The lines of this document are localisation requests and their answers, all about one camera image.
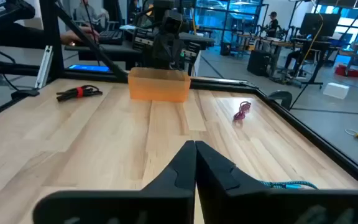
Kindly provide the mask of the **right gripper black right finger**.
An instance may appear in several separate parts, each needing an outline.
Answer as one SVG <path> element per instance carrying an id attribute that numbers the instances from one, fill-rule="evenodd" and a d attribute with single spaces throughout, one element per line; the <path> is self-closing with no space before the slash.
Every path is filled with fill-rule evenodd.
<path id="1" fill-rule="evenodd" d="M 273 189 L 205 142 L 196 148 L 205 224 L 358 224 L 358 190 Z"/>

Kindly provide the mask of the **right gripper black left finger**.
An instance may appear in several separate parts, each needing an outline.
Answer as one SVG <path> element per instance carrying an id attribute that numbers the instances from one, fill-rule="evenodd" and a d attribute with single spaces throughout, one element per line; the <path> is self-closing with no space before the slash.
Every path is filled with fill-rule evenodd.
<path id="1" fill-rule="evenodd" d="M 196 144 L 186 141 L 141 190 L 60 190 L 40 199 L 34 224 L 192 224 Z"/>

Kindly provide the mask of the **person's forearm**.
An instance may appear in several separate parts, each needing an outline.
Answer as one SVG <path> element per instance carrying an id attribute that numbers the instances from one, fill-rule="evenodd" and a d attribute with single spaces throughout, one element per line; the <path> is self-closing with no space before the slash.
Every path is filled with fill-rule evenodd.
<path id="1" fill-rule="evenodd" d="M 48 38 L 44 30 L 12 23 L 0 29 L 0 46 L 44 49 Z"/>

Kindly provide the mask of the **orange plastic bin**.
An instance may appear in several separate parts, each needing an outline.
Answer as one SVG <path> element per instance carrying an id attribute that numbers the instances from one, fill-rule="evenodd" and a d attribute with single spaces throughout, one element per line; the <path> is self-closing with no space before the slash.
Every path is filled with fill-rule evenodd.
<path id="1" fill-rule="evenodd" d="M 132 68 L 128 74 L 130 96 L 134 100 L 185 102 L 191 78 L 179 70 Z"/>

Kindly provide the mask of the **black keyboard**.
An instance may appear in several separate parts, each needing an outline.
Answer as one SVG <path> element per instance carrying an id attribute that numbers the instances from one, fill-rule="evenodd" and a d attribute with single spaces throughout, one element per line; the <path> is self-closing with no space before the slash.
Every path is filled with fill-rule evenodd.
<path id="1" fill-rule="evenodd" d="M 100 44 L 121 45 L 123 42 L 123 32 L 120 29 L 104 30 L 99 34 Z"/>

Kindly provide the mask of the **smartphone with lit screen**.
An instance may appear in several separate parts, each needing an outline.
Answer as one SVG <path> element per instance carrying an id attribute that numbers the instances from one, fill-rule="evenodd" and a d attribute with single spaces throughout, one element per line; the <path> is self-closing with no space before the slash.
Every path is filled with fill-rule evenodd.
<path id="1" fill-rule="evenodd" d="M 70 70 L 82 70 L 89 72 L 110 72 L 109 67 L 100 66 L 100 65 L 82 65 L 82 64 L 74 64 L 68 67 Z"/>

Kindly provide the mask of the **person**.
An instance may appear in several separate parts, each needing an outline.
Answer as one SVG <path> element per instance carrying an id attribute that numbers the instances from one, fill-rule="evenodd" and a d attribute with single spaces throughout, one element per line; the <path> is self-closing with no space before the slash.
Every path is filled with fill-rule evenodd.
<path id="1" fill-rule="evenodd" d="M 104 8 L 101 9 L 101 13 L 97 14 L 95 9 L 90 6 L 89 0 L 80 0 L 79 6 L 73 10 L 73 15 L 76 21 L 89 27 L 92 26 L 97 32 L 103 31 L 101 19 L 109 18 L 108 12 Z"/>
<path id="2" fill-rule="evenodd" d="M 279 27 L 278 20 L 277 20 L 277 13 L 275 11 L 270 13 L 270 23 L 266 28 L 266 36 L 267 37 L 273 37 L 276 36 L 276 31 Z"/>

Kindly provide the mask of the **black computer tower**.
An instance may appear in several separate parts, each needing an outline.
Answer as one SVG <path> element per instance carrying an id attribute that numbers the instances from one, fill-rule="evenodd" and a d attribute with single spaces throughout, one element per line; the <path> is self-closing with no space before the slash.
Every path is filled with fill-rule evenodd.
<path id="1" fill-rule="evenodd" d="M 268 77 L 268 66 L 271 63 L 272 54 L 263 50 L 252 50 L 250 53 L 247 71 L 261 77 Z"/>

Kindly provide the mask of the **person's hand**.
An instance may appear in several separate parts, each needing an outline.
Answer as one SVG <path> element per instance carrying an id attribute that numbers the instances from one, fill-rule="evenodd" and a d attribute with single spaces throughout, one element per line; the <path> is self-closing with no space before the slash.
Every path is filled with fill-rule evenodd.
<path id="1" fill-rule="evenodd" d="M 91 40 L 99 42 L 99 33 L 90 27 L 80 26 L 80 29 L 85 33 L 85 36 Z M 70 45 L 72 42 L 82 42 L 82 40 L 72 31 L 69 30 L 60 35 L 61 43 L 64 45 Z"/>

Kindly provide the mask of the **black table clamp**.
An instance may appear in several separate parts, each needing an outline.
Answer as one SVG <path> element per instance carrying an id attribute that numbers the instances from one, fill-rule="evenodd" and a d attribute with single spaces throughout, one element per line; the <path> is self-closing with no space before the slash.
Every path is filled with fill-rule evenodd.
<path id="1" fill-rule="evenodd" d="M 281 106 L 290 110 L 293 96 L 289 91 L 277 90 L 267 96 L 269 100 L 281 100 Z"/>
<path id="2" fill-rule="evenodd" d="M 31 90 L 16 90 L 15 92 L 11 93 L 11 98 L 13 100 L 21 100 L 27 97 L 35 97 L 38 96 L 40 93 L 37 89 Z"/>

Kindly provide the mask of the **black computer monitor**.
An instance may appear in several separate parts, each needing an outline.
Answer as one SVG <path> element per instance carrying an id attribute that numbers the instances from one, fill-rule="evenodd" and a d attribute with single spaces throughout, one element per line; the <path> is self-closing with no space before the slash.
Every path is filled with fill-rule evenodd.
<path id="1" fill-rule="evenodd" d="M 340 17 L 340 14 L 306 13 L 301 23 L 300 34 L 331 37 Z"/>

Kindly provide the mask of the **white box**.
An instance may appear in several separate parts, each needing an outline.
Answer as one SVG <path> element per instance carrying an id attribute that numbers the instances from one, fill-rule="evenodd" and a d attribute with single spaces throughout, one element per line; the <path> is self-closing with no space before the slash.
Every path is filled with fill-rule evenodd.
<path id="1" fill-rule="evenodd" d="M 343 100 L 349 92 L 349 87 L 338 83 L 328 83 L 323 91 L 324 95 Z"/>

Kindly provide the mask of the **black Trossen-labelled device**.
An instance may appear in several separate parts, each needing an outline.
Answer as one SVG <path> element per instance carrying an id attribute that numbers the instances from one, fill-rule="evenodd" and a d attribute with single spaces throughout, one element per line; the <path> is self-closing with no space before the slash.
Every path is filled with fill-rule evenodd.
<path id="1" fill-rule="evenodd" d="M 35 8 L 25 0 L 0 0 L 0 24 L 34 16 Z"/>

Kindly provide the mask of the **red floor object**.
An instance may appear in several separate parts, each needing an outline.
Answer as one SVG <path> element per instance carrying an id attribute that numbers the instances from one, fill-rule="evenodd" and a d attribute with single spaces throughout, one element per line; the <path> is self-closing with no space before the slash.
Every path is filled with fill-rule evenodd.
<path id="1" fill-rule="evenodd" d="M 340 75 L 340 76 L 344 76 L 344 77 L 358 78 L 358 70 L 348 68 L 344 64 L 338 64 L 335 68 L 334 73 L 336 75 Z"/>

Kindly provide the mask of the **black aluminium table frame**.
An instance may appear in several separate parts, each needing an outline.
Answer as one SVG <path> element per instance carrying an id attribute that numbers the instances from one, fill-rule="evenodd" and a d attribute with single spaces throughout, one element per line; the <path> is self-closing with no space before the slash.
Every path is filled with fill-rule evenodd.
<path id="1" fill-rule="evenodd" d="M 57 4 L 57 0 L 40 0 L 41 10 L 47 15 L 46 30 L 41 35 L 45 39 L 46 45 L 51 45 L 57 48 L 57 55 L 52 57 L 53 75 L 49 80 L 52 82 L 58 78 L 66 78 L 73 80 L 88 80 L 98 82 L 111 83 L 128 83 L 128 73 L 114 64 L 108 57 L 100 50 L 90 37 L 82 31 L 66 12 Z M 7 9 L 0 12 L 0 30 L 9 27 L 13 22 L 20 19 L 28 19 L 32 15 L 34 8 L 24 0 L 7 0 L 3 4 Z M 63 68 L 62 50 L 60 45 L 60 34 L 57 28 L 57 18 L 60 18 L 68 25 L 72 31 L 78 35 L 89 49 L 96 54 L 96 57 L 105 63 L 110 69 L 107 73 L 101 72 L 71 72 Z M 308 138 L 319 150 L 327 154 L 335 163 L 349 173 L 358 181 L 358 165 L 350 157 L 342 153 L 338 148 L 326 141 L 319 134 L 307 127 L 299 119 L 294 117 L 287 109 L 274 102 L 269 96 L 262 93 L 257 87 L 250 85 L 246 81 L 239 80 L 225 80 L 217 78 L 206 77 L 191 77 L 190 89 L 194 90 L 213 90 L 225 91 L 233 93 L 249 93 L 257 96 L 265 104 L 274 110 L 278 116 L 285 119 L 291 126 L 299 131 L 304 137 Z"/>

